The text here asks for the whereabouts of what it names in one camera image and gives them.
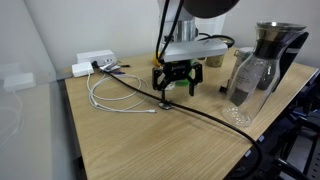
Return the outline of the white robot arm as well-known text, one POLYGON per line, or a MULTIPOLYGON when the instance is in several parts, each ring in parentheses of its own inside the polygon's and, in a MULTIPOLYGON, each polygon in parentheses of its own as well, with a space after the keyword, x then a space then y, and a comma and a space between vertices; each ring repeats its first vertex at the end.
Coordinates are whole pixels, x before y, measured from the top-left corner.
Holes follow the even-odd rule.
POLYGON ((197 40, 195 19, 210 19, 223 15, 239 0, 157 0, 160 28, 155 58, 160 68, 152 69, 152 86, 161 92, 166 102, 165 89, 171 82, 187 80, 189 94, 203 81, 202 64, 196 58, 224 55, 227 45, 218 36, 197 40))

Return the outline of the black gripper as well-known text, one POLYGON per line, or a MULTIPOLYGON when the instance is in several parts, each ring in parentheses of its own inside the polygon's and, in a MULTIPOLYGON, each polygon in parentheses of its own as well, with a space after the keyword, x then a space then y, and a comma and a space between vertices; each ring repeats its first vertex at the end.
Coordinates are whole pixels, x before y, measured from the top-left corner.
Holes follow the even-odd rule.
POLYGON ((202 65, 189 60, 165 63, 162 68, 152 69, 152 86, 154 90, 161 91, 161 102, 166 102, 165 88, 173 81, 187 79, 189 84, 189 95, 194 96, 195 85, 203 81, 202 65))

